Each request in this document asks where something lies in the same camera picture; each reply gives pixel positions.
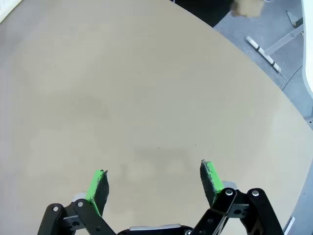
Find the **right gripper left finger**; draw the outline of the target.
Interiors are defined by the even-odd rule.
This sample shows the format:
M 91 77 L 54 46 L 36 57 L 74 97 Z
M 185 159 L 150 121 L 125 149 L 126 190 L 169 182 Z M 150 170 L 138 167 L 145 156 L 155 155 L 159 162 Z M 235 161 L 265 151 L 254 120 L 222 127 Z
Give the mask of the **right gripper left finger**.
M 113 229 L 102 218 L 109 195 L 107 171 L 96 170 L 83 198 L 68 206 L 53 203 L 43 215 L 39 235 L 74 235 L 85 229 L 90 235 L 114 235 Z

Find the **person's left hand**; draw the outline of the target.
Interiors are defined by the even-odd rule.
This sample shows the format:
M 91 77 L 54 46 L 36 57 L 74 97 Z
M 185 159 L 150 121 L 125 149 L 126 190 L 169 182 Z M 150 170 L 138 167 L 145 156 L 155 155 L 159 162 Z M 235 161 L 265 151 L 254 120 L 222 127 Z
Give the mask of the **person's left hand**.
M 263 0 L 234 0 L 231 4 L 233 16 L 258 17 L 263 9 Z

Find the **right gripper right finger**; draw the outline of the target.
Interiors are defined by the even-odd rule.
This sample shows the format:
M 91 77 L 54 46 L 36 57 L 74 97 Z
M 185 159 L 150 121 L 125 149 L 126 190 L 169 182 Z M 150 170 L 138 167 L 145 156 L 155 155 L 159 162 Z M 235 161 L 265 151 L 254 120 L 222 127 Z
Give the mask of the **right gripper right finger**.
M 247 193 L 226 187 L 212 162 L 202 160 L 200 176 L 210 208 L 193 228 L 194 235 L 219 235 L 230 218 L 241 221 L 248 235 L 282 235 L 283 229 L 260 188 Z

